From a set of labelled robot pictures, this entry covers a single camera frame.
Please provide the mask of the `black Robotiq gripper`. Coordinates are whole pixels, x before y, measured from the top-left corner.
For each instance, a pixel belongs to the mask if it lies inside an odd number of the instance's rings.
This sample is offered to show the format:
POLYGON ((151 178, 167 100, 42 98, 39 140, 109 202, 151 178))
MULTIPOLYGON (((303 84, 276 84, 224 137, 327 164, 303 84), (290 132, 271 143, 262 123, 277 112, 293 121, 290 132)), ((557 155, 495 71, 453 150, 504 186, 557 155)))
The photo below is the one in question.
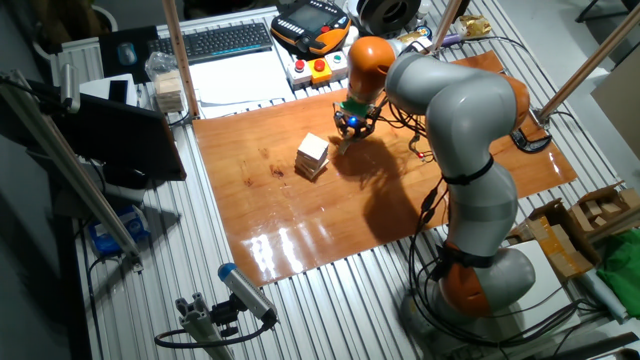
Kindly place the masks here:
POLYGON ((371 135, 375 130, 376 121, 369 115, 358 115, 346 110, 338 110, 334 113, 334 122, 338 133, 343 139, 350 136, 357 136, 358 140, 363 140, 371 135))

